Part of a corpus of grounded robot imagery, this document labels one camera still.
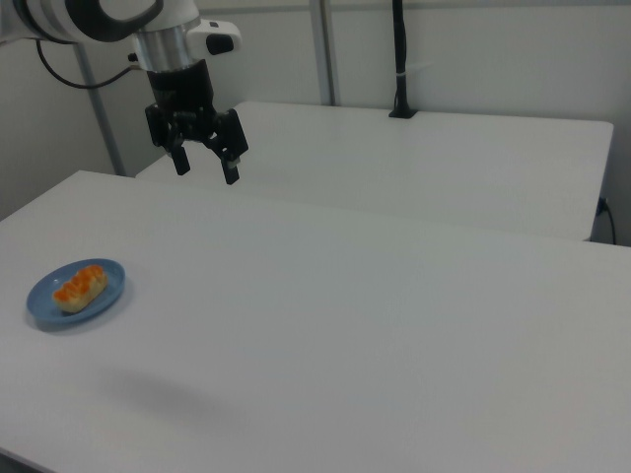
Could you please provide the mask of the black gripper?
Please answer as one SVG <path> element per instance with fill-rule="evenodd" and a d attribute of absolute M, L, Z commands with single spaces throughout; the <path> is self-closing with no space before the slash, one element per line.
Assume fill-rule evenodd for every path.
<path fill-rule="evenodd" d="M 153 144 L 165 149 L 178 175 L 190 171 L 184 140 L 203 142 L 219 158 L 228 185 L 240 179 L 238 164 L 248 143 L 234 109 L 218 112 L 207 63 L 184 69 L 148 72 L 155 102 L 145 108 Z"/>

